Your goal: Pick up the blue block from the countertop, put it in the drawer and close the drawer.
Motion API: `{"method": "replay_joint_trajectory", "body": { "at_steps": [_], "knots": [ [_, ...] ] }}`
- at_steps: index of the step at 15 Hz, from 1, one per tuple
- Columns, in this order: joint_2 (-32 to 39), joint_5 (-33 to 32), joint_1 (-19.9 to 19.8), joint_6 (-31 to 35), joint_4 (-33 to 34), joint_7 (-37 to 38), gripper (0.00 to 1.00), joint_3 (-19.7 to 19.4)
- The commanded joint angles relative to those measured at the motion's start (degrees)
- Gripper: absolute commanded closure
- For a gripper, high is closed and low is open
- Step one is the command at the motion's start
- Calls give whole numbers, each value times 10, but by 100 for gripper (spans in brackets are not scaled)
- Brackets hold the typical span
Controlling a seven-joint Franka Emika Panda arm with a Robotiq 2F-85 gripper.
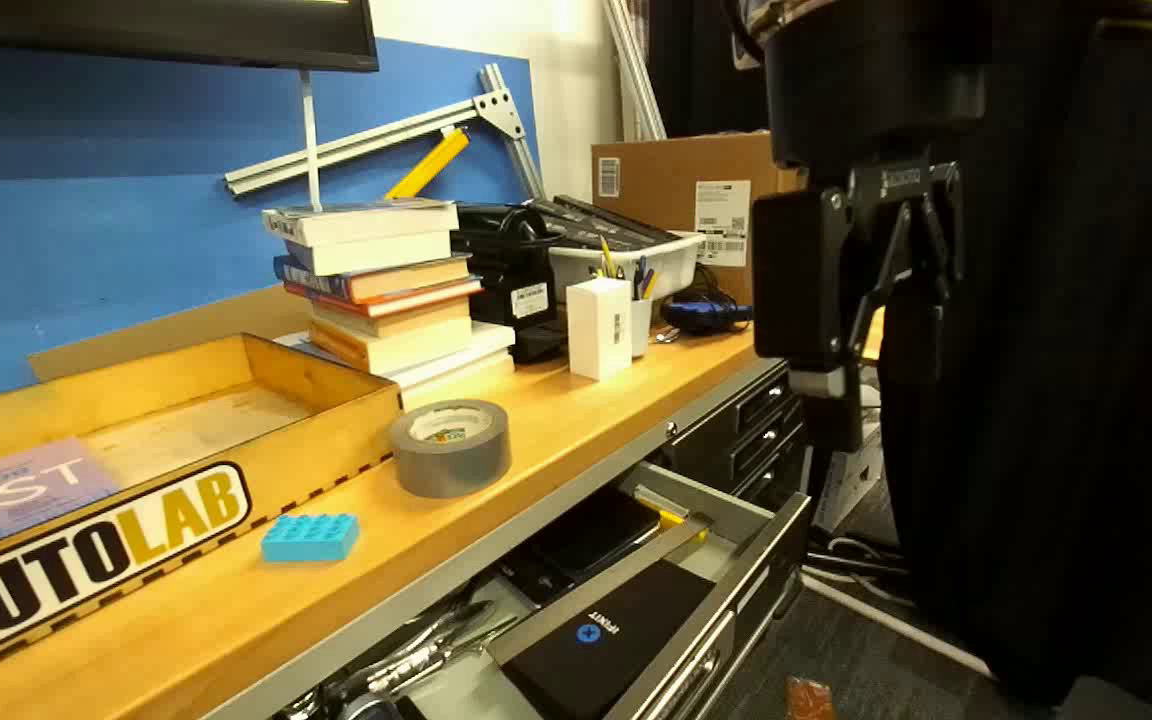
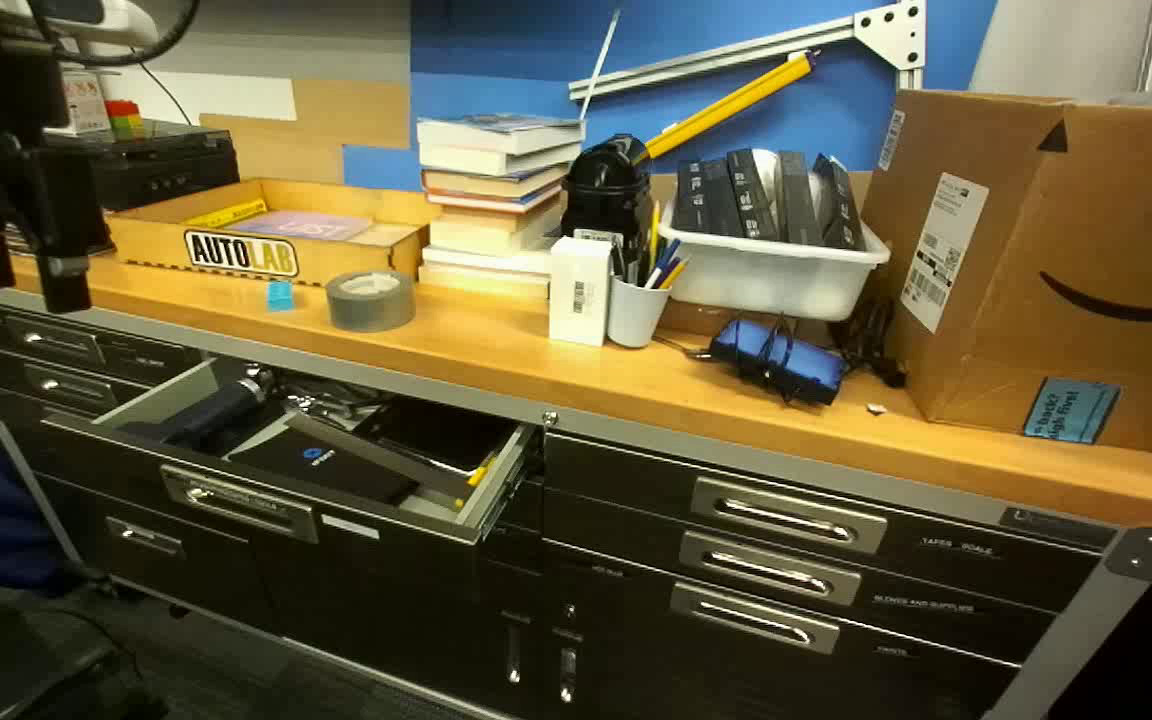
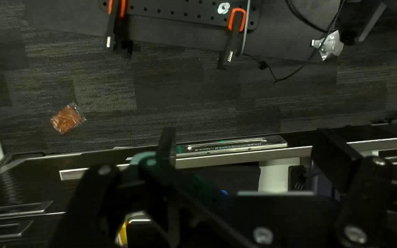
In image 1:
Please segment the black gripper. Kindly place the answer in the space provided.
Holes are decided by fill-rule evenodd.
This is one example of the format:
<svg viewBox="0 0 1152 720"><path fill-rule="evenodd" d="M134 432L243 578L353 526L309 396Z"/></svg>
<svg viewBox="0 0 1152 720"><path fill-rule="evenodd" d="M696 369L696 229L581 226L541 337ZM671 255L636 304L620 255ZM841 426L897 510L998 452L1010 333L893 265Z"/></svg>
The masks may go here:
<svg viewBox="0 0 1152 720"><path fill-rule="evenodd" d="M752 206L756 353L786 364L814 449L865 444L861 355L870 315L904 294L942 315L958 281L957 160L854 163L844 181Z"/></svg>

